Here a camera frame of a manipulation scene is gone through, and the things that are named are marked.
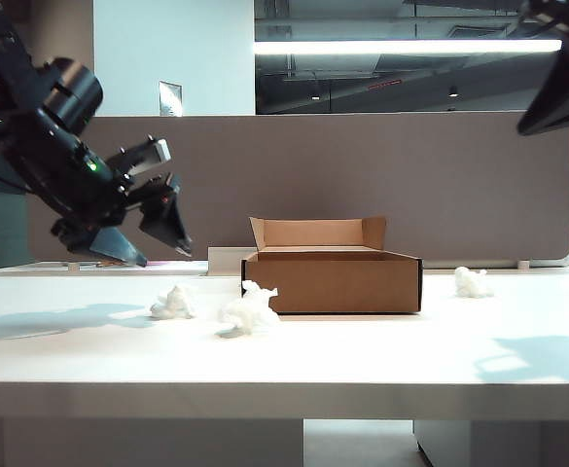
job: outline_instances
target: black cable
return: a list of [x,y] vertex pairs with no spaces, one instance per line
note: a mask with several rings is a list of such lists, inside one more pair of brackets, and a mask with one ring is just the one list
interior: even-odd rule
[[32,190],[29,190],[27,187],[22,187],[21,185],[14,183],[14,182],[11,182],[7,178],[3,178],[2,176],[0,176],[0,182],[4,183],[5,185],[7,185],[9,187],[16,188],[17,190],[21,190],[21,191],[29,193],[31,195],[35,195],[35,192],[33,192]]

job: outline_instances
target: box flap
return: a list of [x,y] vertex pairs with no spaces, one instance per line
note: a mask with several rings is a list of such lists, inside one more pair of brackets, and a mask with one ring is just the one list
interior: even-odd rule
[[282,221],[250,217],[259,251],[279,247],[366,247],[383,248],[385,217]]

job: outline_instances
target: floor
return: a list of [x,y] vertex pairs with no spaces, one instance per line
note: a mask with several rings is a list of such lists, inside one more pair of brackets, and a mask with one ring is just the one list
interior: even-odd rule
[[306,420],[305,467],[425,467],[410,420]]

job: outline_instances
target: gray partition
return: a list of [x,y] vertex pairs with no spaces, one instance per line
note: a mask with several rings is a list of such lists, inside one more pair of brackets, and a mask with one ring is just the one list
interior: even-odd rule
[[[569,251],[569,129],[516,133],[520,113],[257,117],[102,117],[84,135],[103,157],[148,133],[167,139],[183,181],[182,214],[195,241],[253,244],[249,216],[386,215],[386,248],[434,262],[561,258]],[[31,248],[70,255],[49,234],[57,217],[29,199]],[[150,259],[178,259],[137,230]]]

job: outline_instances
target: white wall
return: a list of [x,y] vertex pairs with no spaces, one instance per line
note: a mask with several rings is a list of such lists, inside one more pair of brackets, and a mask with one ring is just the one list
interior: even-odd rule
[[253,115],[253,0],[94,0],[97,115],[159,114],[159,81],[185,115]]

